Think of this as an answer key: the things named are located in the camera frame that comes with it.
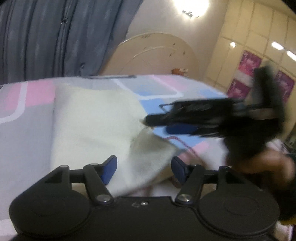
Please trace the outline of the person right hand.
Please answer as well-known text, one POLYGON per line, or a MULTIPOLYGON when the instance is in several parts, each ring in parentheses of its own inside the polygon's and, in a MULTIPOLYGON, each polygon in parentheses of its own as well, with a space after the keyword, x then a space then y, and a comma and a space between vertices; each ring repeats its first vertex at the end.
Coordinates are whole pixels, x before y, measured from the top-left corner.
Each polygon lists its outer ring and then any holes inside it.
POLYGON ((226 163, 234 170, 245 174, 271 173, 279 185, 288 185, 295 177, 295 162, 282 152, 265 149, 249 160, 234 158, 228 154, 226 163))

